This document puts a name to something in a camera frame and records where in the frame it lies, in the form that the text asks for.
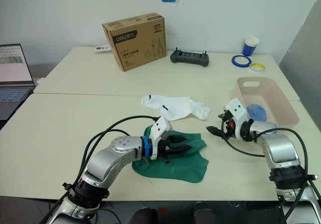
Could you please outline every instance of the cardboard box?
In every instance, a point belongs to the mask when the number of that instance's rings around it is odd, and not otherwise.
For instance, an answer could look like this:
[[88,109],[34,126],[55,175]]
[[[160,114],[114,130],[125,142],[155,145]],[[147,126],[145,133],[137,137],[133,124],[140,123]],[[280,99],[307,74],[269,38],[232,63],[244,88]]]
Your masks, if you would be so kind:
[[157,13],[109,22],[102,26],[123,71],[166,56],[165,22]]

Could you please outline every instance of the blue tape roll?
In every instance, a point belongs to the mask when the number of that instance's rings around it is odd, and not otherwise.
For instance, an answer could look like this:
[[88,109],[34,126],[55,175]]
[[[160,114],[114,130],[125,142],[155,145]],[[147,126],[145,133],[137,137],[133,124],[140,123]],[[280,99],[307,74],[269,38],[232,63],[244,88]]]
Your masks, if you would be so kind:
[[142,140],[144,141],[144,148],[145,148],[145,158],[149,157],[149,150],[151,148],[148,139],[145,136],[141,137]]
[[[246,63],[242,64],[240,62],[237,62],[237,60],[246,61]],[[252,60],[246,56],[243,56],[243,55],[236,55],[236,56],[232,57],[232,63],[237,67],[248,67],[251,65]]]

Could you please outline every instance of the white cloth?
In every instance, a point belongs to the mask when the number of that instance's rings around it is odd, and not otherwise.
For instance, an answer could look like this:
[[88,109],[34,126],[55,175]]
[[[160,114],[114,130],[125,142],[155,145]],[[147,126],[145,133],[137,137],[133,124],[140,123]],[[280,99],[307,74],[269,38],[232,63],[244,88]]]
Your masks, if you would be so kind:
[[190,97],[167,97],[147,95],[141,99],[144,106],[157,109],[160,116],[172,121],[193,114],[201,120],[206,120],[211,112],[203,102],[196,102]]

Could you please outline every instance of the green cloth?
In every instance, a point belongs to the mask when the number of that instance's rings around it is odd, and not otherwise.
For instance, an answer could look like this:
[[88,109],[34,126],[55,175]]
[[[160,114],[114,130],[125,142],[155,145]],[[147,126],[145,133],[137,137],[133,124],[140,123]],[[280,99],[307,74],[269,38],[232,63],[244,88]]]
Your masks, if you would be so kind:
[[[144,136],[150,136],[151,126],[147,127]],[[151,160],[148,162],[142,158],[141,160],[132,163],[134,171],[142,176],[152,178],[165,178],[184,180],[191,183],[198,183],[203,180],[208,160],[204,159],[199,150],[206,146],[201,139],[201,134],[185,134],[177,131],[172,131],[171,135],[183,135],[188,140],[181,142],[192,146],[185,153],[177,155],[169,155],[169,163],[166,164],[164,159]]]

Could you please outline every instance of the blue ring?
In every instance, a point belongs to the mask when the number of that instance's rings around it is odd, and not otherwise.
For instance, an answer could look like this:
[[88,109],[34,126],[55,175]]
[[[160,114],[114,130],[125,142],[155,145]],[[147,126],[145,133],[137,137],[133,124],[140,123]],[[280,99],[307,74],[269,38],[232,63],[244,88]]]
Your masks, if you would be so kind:
[[[235,61],[235,58],[237,58],[237,57],[244,57],[244,58],[246,58],[246,59],[249,61],[249,63],[247,63],[247,64],[239,64],[239,63],[237,63],[237,62]],[[246,56],[243,56],[243,55],[236,55],[236,56],[232,57],[232,63],[233,63],[235,66],[237,66],[237,67],[248,67],[248,66],[251,65],[252,60],[251,60],[250,58],[246,57]]]
[[150,150],[151,146],[145,136],[142,136],[141,138],[144,141],[145,158],[147,158],[147,157],[149,157],[149,150]]

